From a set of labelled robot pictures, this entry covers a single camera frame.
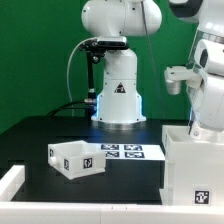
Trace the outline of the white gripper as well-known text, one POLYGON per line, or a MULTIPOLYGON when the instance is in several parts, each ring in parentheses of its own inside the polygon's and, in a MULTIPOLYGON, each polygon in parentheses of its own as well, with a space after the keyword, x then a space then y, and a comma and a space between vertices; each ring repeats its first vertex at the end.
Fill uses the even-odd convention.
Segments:
POLYGON ((190 137, 200 139, 200 127, 224 131, 224 78, 207 75, 198 88, 188 87, 187 93, 196 118, 189 128, 190 137))

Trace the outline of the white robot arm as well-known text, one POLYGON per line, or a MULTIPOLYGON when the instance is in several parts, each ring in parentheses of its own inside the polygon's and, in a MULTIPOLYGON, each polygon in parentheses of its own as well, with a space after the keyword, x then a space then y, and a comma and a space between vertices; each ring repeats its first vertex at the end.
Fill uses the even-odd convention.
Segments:
MULTIPOLYGON (((168 0, 168 6, 177 18, 198 27, 189 63, 164 71, 167 90, 176 95, 186 82, 194 135, 224 132, 224 0, 168 0)), ((127 38, 156 33, 162 23, 160 8, 154 0, 88 0, 81 19, 105 62, 92 121, 124 127, 144 123, 136 90, 137 56, 127 38)))

